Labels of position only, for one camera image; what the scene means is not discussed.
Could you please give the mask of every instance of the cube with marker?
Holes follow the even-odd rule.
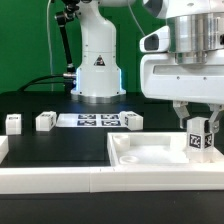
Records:
[[[56,112],[49,111],[41,113],[38,117],[36,117],[36,130],[50,131],[56,125],[56,119]]]
[[[8,114],[5,121],[6,135],[21,135],[22,116],[21,114]]]
[[[143,117],[133,111],[122,111],[119,116],[121,123],[131,131],[143,129]]]
[[[205,132],[207,118],[195,117],[187,121],[187,157],[196,162],[212,161],[214,133]]]

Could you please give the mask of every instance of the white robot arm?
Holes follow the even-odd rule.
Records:
[[[141,88],[148,98],[174,101],[181,126],[216,133],[224,111],[224,3],[219,0],[143,0],[166,26],[140,41]],[[206,103],[209,120],[191,120],[188,102]]]
[[[71,91],[73,100],[111,103],[125,96],[126,91],[121,87],[121,70],[116,65],[116,29],[101,16],[99,6],[121,7],[134,2],[135,0],[75,1],[78,9],[74,10],[74,16],[79,19],[82,31],[82,64],[76,70],[76,88]]]

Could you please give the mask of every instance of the warning label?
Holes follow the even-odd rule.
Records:
[[[95,66],[105,66],[105,63],[103,61],[103,58],[101,55],[97,58],[96,62],[94,63]]]

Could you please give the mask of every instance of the green wall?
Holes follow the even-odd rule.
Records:
[[[50,75],[46,31],[48,0],[1,0],[0,3],[0,92],[14,91],[28,81]],[[152,18],[136,0],[133,11],[146,34],[162,26]],[[54,57],[54,73],[66,71],[61,36],[54,15],[63,10],[57,0],[51,5],[51,35]],[[142,54],[139,51],[141,32],[134,23],[128,7],[100,8],[101,14],[117,28],[117,64],[123,71],[124,88],[139,92],[139,67]],[[81,31],[79,21],[67,25],[72,56],[76,67],[81,63]],[[50,90],[48,87],[32,87],[30,90]]]

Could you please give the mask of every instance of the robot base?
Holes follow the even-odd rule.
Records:
[[[71,92],[71,99],[74,101],[81,101],[84,103],[92,103],[92,104],[109,104],[109,103],[115,103],[119,101],[123,101],[126,99],[126,94],[119,94],[116,96],[110,96],[110,97],[93,97],[93,96],[84,96],[84,95],[78,95],[78,94],[73,94]]]

